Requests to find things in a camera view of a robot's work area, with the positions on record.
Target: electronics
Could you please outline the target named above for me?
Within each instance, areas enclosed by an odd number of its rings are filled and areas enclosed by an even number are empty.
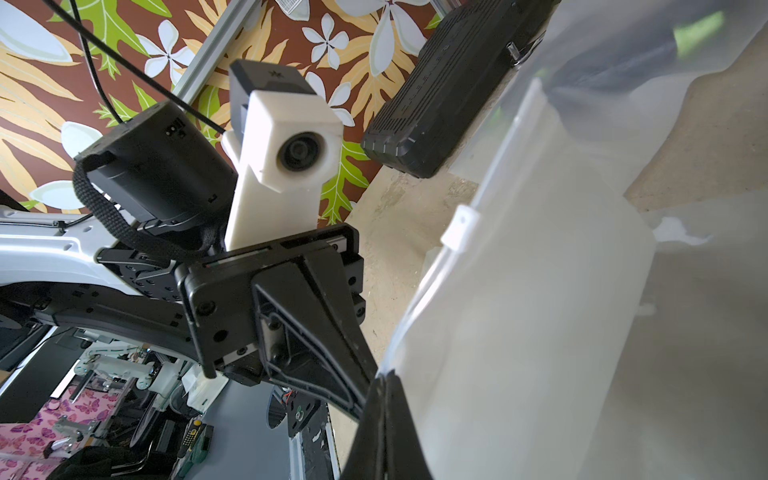
[[[190,421],[170,477],[173,480],[181,480],[189,474],[192,467],[204,462],[213,437],[213,425],[202,423],[199,419]]]
[[[419,63],[362,137],[372,159],[428,178],[511,67],[507,45],[522,49],[554,0],[474,0],[450,12]]]
[[[265,62],[232,63],[230,105],[221,144],[239,177],[226,249],[316,228],[323,184],[339,170],[341,120],[298,70]]]
[[[237,176],[184,113],[155,104],[81,152],[108,162],[88,179],[145,227],[188,230],[229,208]]]

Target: black bracket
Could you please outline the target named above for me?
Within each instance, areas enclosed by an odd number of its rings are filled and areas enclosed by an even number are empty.
[[[357,230],[339,224],[179,266],[206,375],[248,362],[270,383],[359,418],[376,361],[359,328],[358,246]]]
[[[266,423],[271,429],[287,420],[288,437],[293,438],[310,423],[310,420],[319,410],[323,402],[317,397],[296,390],[285,392],[280,387],[275,387],[267,406]]]
[[[138,250],[106,248],[96,260],[149,298],[167,302],[181,300],[173,274],[175,264],[168,258]]]
[[[340,480],[432,480],[400,378],[390,372],[371,385]]]
[[[197,359],[178,303],[82,283],[13,283],[0,287],[0,298],[40,323],[96,329]]]

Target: gray floor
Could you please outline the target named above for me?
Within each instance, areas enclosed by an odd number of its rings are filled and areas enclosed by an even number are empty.
[[[273,386],[247,387],[229,382],[206,412],[214,437],[206,461],[194,467],[190,480],[225,478],[288,479],[288,427],[266,425],[266,405]]]

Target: white flower pattern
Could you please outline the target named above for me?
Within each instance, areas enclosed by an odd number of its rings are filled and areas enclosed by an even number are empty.
[[[392,30],[392,20],[395,22],[402,49],[406,53],[418,55],[427,41],[411,15],[408,15],[408,12],[397,3],[421,6],[427,5],[429,0],[336,0],[336,3],[352,17],[368,15],[384,8],[371,40],[370,61],[373,76],[385,71],[395,55],[395,32]]]
[[[310,0],[301,0],[293,12],[288,14],[288,18],[296,22],[306,22],[310,19]]]
[[[29,192],[29,198],[59,210],[77,210],[83,203],[74,194],[72,180],[53,180]]]
[[[328,51],[328,65],[334,70],[339,69],[340,59],[339,54],[336,53],[336,49],[343,50],[349,45],[349,35],[345,31],[341,31],[331,38],[333,33],[334,21],[330,14],[323,15],[323,19],[320,21],[320,25],[323,28],[323,34],[320,35],[313,28],[303,27],[301,31],[304,32],[304,36],[312,43],[316,43],[312,49],[312,63],[320,60],[323,54]]]
[[[67,49],[44,26],[0,0],[0,43],[9,50],[42,61],[72,61]]]
[[[179,40],[179,31],[168,20],[163,20],[157,27],[157,35],[160,37],[163,48],[158,47],[152,40],[143,35],[136,35],[141,46],[149,55],[159,55],[147,60],[147,63],[144,64],[144,73],[150,77],[157,77],[165,69],[165,66],[170,64],[170,82],[175,85],[181,79],[179,64],[188,67],[192,63],[194,52],[189,47],[184,46],[176,53],[171,53]]]
[[[61,126],[61,146],[72,158],[77,157],[99,138],[101,138],[100,131],[76,121],[66,121]]]
[[[306,82],[310,84],[310,87],[317,93],[323,100],[326,99],[326,86],[323,83],[323,79],[316,73],[308,71],[306,73]],[[352,92],[352,85],[346,81],[336,87],[336,90],[331,94],[331,98],[328,99],[328,106],[331,107],[333,113],[341,120],[345,127],[354,127],[355,120],[352,115],[345,108],[339,108],[349,100],[349,94]]]

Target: concrete floor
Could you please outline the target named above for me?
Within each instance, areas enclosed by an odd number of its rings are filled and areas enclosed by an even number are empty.
[[[768,186],[768,29],[724,72],[698,78],[680,117],[654,159],[624,196],[647,212],[742,194]],[[477,185],[445,171],[420,180],[383,168],[347,219],[360,232],[366,259],[362,331],[381,361],[419,283],[425,255],[455,207]],[[343,464],[356,424],[332,412]]]

